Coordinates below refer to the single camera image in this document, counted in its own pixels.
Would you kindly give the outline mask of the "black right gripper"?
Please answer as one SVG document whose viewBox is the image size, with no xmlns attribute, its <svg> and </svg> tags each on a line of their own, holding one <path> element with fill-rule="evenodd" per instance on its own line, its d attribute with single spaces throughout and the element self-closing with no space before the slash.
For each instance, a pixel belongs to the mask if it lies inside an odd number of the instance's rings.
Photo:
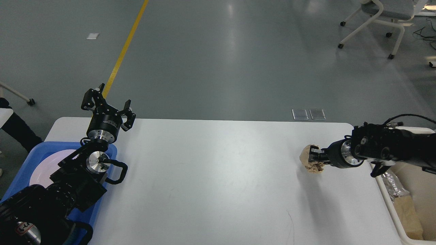
<svg viewBox="0 0 436 245">
<path fill-rule="evenodd" d="M 333 142 L 327 148 L 312 146 L 312 153 L 309 154 L 308 162 L 332 165 L 341 169 L 359 167 L 364 163 L 363 160 L 353 156 L 351 140 L 349 139 Z"/>
</svg>

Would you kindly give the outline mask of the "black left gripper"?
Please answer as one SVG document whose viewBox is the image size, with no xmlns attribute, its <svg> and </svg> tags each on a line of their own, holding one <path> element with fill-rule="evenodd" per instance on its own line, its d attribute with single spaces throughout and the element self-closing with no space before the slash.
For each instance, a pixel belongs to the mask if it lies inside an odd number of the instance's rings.
<svg viewBox="0 0 436 245">
<path fill-rule="evenodd" d="M 86 135 L 91 139 L 100 139 L 108 143 L 115 143 L 118 139 L 120 128 L 123 131 L 132 129 L 136 114 L 131 109 L 131 100 L 127 100 L 124 108 L 118 111 L 118 116 L 109 114 L 109 105 L 102 95 L 105 84 L 98 88 L 90 88 L 86 91 L 81 102 L 81 110 L 93 113 Z"/>
</svg>

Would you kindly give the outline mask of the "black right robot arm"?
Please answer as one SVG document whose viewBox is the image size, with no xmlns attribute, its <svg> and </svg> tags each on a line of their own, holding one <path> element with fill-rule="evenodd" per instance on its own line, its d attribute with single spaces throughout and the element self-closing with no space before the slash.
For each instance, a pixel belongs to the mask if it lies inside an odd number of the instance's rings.
<svg viewBox="0 0 436 245">
<path fill-rule="evenodd" d="M 364 122 L 361 126 L 355 126 L 350 135 L 345 135 L 326 148 L 307 145 L 299 160 L 310 173 L 321 173 L 325 165 L 346 169 L 359 167 L 368 161 L 374 165 L 371 177 L 386 173 L 398 162 L 418 166 L 427 173 L 435 174 L 435 131 L 405 127 L 403 122 L 394 121 L 405 116 L 407 114 L 394 116 L 383 124 Z"/>
</svg>

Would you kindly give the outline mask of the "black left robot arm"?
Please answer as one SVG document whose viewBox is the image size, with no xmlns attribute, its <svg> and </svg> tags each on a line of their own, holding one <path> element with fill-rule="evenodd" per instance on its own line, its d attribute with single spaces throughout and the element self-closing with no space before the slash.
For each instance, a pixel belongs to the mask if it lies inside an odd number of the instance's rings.
<svg viewBox="0 0 436 245">
<path fill-rule="evenodd" d="M 92 112 L 86 137 L 80 148 L 62 159 L 50 175 L 52 184 L 33 184 L 1 203 L 1 244 L 65 245 L 76 229 L 85 230 L 78 242 L 87 245 L 93 236 L 91 224 L 67 217 L 76 208 L 85 212 L 103 197 L 103 183 L 116 185 L 124 180 L 128 166 L 106 154 L 117 141 L 119 130 L 132 128 L 136 115 L 131 100 L 123 110 L 108 104 L 102 95 L 105 84 L 84 94 L 81 108 Z"/>
</svg>

